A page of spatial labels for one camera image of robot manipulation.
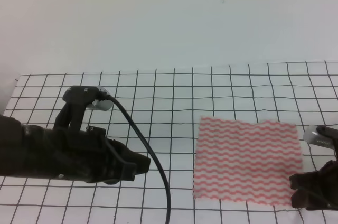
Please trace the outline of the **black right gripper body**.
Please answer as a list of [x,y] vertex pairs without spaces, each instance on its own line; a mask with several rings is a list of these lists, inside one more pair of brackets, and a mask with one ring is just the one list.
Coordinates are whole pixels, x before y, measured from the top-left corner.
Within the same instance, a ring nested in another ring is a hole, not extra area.
[[289,177],[293,208],[337,210],[337,161],[328,161],[320,170]]

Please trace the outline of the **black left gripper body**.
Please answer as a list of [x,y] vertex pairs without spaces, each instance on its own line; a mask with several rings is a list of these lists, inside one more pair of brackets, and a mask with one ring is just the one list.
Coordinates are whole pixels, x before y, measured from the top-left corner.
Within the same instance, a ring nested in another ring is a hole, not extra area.
[[137,164],[127,147],[93,133],[26,126],[22,175],[27,178],[114,184],[132,181]]

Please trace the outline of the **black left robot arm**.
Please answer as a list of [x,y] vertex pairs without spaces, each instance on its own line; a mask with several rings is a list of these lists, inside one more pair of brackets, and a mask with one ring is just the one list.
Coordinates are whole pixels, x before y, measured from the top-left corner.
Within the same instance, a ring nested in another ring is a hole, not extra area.
[[105,133],[93,126],[75,132],[22,125],[1,116],[1,176],[112,185],[148,172],[150,158]]

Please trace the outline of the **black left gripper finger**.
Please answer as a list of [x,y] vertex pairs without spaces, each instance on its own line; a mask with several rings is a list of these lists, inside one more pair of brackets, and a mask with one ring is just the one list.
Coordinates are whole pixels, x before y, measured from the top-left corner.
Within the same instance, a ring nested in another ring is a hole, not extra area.
[[120,157],[123,159],[123,176],[136,176],[149,171],[151,159],[131,151],[127,146],[121,146]]

